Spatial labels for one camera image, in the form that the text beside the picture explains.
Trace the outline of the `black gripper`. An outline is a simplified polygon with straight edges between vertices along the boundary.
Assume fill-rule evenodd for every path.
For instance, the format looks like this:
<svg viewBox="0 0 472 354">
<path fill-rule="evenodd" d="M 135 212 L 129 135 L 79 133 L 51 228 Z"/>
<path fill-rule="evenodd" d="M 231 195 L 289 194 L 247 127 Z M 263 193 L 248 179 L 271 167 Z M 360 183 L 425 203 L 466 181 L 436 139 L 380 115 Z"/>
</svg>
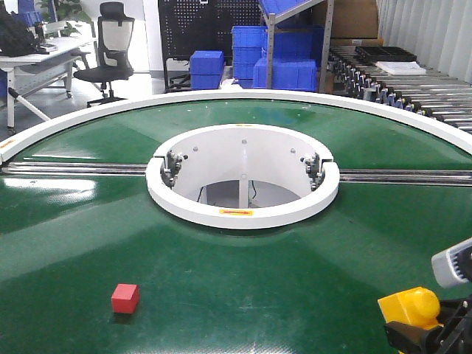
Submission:
<svg viewBox="0 0 472 354">
<path fill-rule="evenodd" d="M 383 326 L 389 345 L 399 353 L 470 353 L 471 297 L 440 300 L 439 325 L 423 329 L 400 322 Z"/>
</svg>

